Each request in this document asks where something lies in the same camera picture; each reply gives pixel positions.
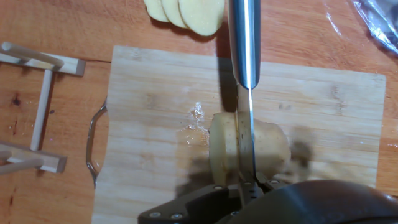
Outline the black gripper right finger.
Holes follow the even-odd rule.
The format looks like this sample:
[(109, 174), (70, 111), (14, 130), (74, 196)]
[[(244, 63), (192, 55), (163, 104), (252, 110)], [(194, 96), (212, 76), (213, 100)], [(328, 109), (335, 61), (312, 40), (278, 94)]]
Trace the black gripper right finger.
[(277, 179), (268, 179), (263, 173), (256, 174), (257, 184), (262, 189), (278, 189), (285, 186), (285, 183)]

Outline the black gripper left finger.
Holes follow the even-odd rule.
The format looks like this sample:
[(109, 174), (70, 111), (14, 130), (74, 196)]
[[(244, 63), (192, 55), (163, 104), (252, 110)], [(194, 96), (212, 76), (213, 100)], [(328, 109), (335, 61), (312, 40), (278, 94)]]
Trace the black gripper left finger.
[(262, 189), (255, 182), (243, 182), (229, 187), (207, 185), (142, 212), (138, 217), (138, 223), (227, 223), (247, 204), (262, 195)]

